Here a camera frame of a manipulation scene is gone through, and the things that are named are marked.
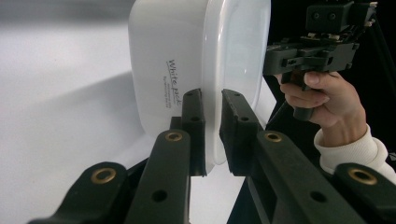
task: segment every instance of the mounting hole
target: mounting hole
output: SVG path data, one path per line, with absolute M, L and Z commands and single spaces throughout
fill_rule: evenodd
M 198 118 L 198 117 L 192 117 L 191 118 L 191 121 L 194 121 L 194 122 L 199 121 L 199 120 L 200 120 L 200 118 Z
M 329 19 L 329 21 L 333 21 L 335 20 L 337 16 L 335 15 L 335 13 L 331 12 L 329 13 L 329 15 L 327 16 L 327 19 Z
M 163 189 L 159 189 L 159 190 L 155 191 L 154 193 L 152 193 L 152 195 L 151 195 L 152 201 L 154 201 L 156 203 L 165 201 L 167 197 L 168 197 L 168 194 Z
M 177 142 L 180 141 L 182 138 L 183 135 L 181 135 L 181 133 L 169 133 L 165 136 L 165 139 L 169 142 Z
M 266 133 L 264 137 L 268 141 L 271 141 L 271 142 L 280 142 L 280 141 L 282 141 L 282 137 L 280 137 L 280 135 L 276 134 L 276 133 Z
M 312 13 L 312 19 L 313 20 L 318 20 L 320 18 L 320 14 L 317 12 Z
M 102 168 L 95 170 L 91 176 L 93 184 L 105 184 L 110 182 L 116 176 L 116 170 L 113 168 Z
M 309 196 L 311 196 L 311 198 L 318 203 L 326 203 L 327 202 L 326 196 L 324 196 L 322 193 L 320 193 L 318 191 L 311 191 Z
M 375 176 L 358 168 L 350 169 L 348 174 L 352 179 L 365 185 L 375 185 L 378 182 Z

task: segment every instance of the black mechanical part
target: black mechanical part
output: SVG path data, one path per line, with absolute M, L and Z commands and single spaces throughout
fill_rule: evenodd
M 127 171 L 129 184 L 131 187 L 132 200 L 134 199 L 137 186 L 139 186 L 140 178 L 142 177 L 143 171 L 145 170 L 147 163 L 148 163 L 148 159 L 145 159 L 139 162 L 138 164 L 134 165 L 133 167 L 129 168 Z
M 189 223 L 190 145 L 181 130 L 158 135 L 125 223 Z
M 318 33 L 337 34 L 348 26 L 348 13 L 354 2 L 340 2 L 323 5 L 321 3 L 308 7 L 306 11 L 306 30 Z
M 286 135 L 262 130 L 239 92 L 223 91 L 221 135 L 230 170 L 252 178 L 248 182 L 252 195 L 256 195 L 253 201 L 256 208 L 260 208 L 262 223 L 282 217 L 275 213 L 284 213 L 283 210 L 291 214 L 295 223 L 341 223 L 344 220 L 364 223 Z M 257 183 L 270 183 L 276 194 L 276 203 L 272 205 L 254 190 L 259 189 L 255 187 L 258 184 L 254 184 L 255 178 L 260 176 L 257 169 L 265 174 L 265 178 L 256 179 Z
M 245 181 L 233 206 L 233 211 L 227 220 L 227 224 L 241 223 L 262 223 L 261 217 L 259 216 L 259 213 L 256 209 L 256 204 L 253 201 L 253 196 L 250 193 L 247 178 L 245 178 Z
M 250 175 L 253 160 L 252 148 L 245 147 L 255 134 L 262 130 L 256 115 L 245 96 L 231 90 L 222 91 L 220 138 L 226 151 L 230 171 L 234 175 Z
M 332 183 L 368 223 L 396 223 L 395 186 L 377 171 L 340 164 Z
M 269 46 L 265 54 L 263 73 L 265 76 L 290 73 L 294 69 L 342 71 L 352 67 L 357 43 L 307 48 L 301 43 L 289 43 L 289 39 Z
M 29 223 L 123 223 L 131 200 L 126 169 L 101 162 L 82 173 L 55 214 Z
M 181 117 L 172 117 L 170 129 L 180 129 L 191 137 L 191 176 L 205 176 L 205 115 L 200 89 L 183 95 Z

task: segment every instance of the finger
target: finger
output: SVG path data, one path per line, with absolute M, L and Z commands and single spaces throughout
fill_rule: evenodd
M 291 105 L 293 107 L 301 107 L 301 108 L 314 108 L 314 107 L 323 105 L 329 101 L 329 98 L 324 99 L 324 100 L 323 99 L 321 99 L 321 100 L 306 100 L 304 98 L 299 98 L 299 97 L 295 97 L 292 95 L 285 95 L 285 99 L 289 105 Z
M 304 76 L 304 83 L 312 89 L 339 93 L 344 89 L 345 81 L 337 72 L 307 72 Z
M 330 100 L 330 97 L 321 91 L 302 91 L 301 87 L 292 83 L 281 85 L 280 90 L 290 99 L 290 104 L 295 106 L 305 105 L 304 107 L 307 107 L 321 105 Z

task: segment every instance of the white surface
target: white surface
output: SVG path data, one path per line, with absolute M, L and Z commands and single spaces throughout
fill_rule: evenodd
M 132 72 L 143 129 L 157 136 L 200 88 L 206 170 L 226 161 L 219 138 L 221 91 L 255 108 L 270 23 L 270 0 L 137 0 L 129 21 Z
M 131 74 L 132 3 L 0 2 L 0 223 L 52 215 L 98 162 L 131 167 L 149 155 Z M 194 177 L 191 223 L 225 223 L 242 180 L 226 163 Z

